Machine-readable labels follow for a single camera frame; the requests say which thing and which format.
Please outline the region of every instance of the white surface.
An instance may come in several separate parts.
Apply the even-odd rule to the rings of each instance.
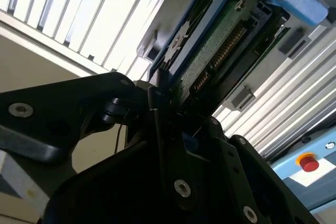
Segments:
[[[311,184],[313,184],[315,181],[322,178],[324,175],[328,174],[332,170],[336,168],[335,165],[330,163],[328,160],[322,158],[318,160],[319,162],[319,168],[312,172],[305,172],[303,169],[298,171],[297,173],[294,173],[293,175],[289,176],[291,179],[296,181],[297,183],[308,187]]]

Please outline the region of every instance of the black metal bracket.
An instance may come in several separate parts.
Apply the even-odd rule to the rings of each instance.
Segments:
[[[174,124],[169,113],[169,99],[158,88],[148,88],[149,108],[152,121],[152,137],[149,143],[161,174],[165,197],[182,210],[191,211],[197,203],[197,193],[190,173],[182,131]]]
[[[129,125],[148,107],[146,90],[111,72],[0,94],[0,149],[54,163],[82,138]]]
[[[244,137],[234,135],[228,142],[237,151],[260,212],[271,223],[318,224]]]

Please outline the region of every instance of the blue plastic frame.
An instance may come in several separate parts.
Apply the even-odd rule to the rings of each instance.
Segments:
[[[179,53],[178,57],[173,62],[172,66],[170,67],[169,72],[170,72],[170,82],[171,83],[175,81],[176,77],[179,76],[181,71],[184,69],[184,65],[186,64],[190,55],[195,50],[198,43],[202,40],[203,36],[209,29],[215,17],[219,13],[219,11],[222,9],[222,7],[225,5],[226,1],[227,0],[213,0],[211,6],[207,10],[201,22],[196,27],[190,39],[186,42],[183,49]],[[272,3],[273,5],[283,7],[289,13],[297,16],[300,20],[307,22],[310,25],[316,25],[320,23],[321,21],[325,19],[325,17],[328,14],[328,9],[324,7],[317,0],[267,0],[267,1]],[[151,78],[153,77],[156,69],[158,68],[159,63],[164,57],[165,49],[171,44],[179,28],[184,23],[186,19],[186,14],[189,12],[194,2],[195,0],[192,1],[185,15],[183,16],[183,18],[177,25],[174,33],[172,34],[170,39],[165,43],[162,50],[159,52],[159,55],[157,56],[156,60],[154,61],[150,69],[149,80],[151,80]]]

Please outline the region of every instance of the blue panel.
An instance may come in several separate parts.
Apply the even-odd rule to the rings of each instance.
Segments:
[[[324,210],[326,210],[328,208],[331,208],[331,207],[336,207],[336,199],[324,204],[323,206],[320,206],[318,208],[315,208],[315,209],[311,210],[310,213],[312,215],[314,215],[314,214],[317,214],[318,212],[324,211]]]
[[[328,155],[325,159],[336,165],[336,152]],[[291,178],[286,178],[283,182],[309,211],[316,212],[315,209],[327,208],[328,205],[331,205],[336,200],[336,169],[308,187],[297,183]]]
[[[285,179],[290,175],[301,170],[301,166],[296,165],[296,159],[299,155],[306,152],[313,152],[316,155],[316,159],[321,159],[327,155],[336,151],[336,147],[332,149],[327,149],[325,145],[329,142],[336,140],[336,127],[333,127],[326,131],[323,135],[311,140],[303,147],[296,151],[286,155],[280,160],[272,164],[272,169],[281,178]]]

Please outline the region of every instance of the screw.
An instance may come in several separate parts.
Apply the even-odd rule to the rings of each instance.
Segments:
[[[328,144],[326,144],[326,149],[330,150],[333,149],[335,147],[335,142],[329,142]]]
[[[218,124],[218,121],[217,121],[217,119],[215,119],[215,118],[211,118],[211,121],[212,121],[214,124]]]
[[[244,0],[239,0],[238,3],[235,6],[235,10],[241,10],[241,9],[243,9],[244,3],[245,3]]]
[[[178,179],[174,182],[175,191],[183,198],[188,198],[191,194],[191,190],[187,182],[182,179]]]
[[[124,79],[121,79],[120,82],[121,82],[122,84],[125,84],[125,85],[129,85],[129,84],[130,84],[128,81],[126,81],[126,80],[124,80]]]
[[[246,141],[243,139],[243,138],[239,138],[239,142],[241,143],[241,144],[246,144]]]
[[[257,223],[258,222],[258,217],[256,213],[252,210],[252,208],[245,206],[243,207],[243,212],[245,217],[252,223]]]
[[[34,112],[33,108],[26,103],[13,103],[8,107],[8,111],[11,115],[17,118],[27,118],[31,116]]]

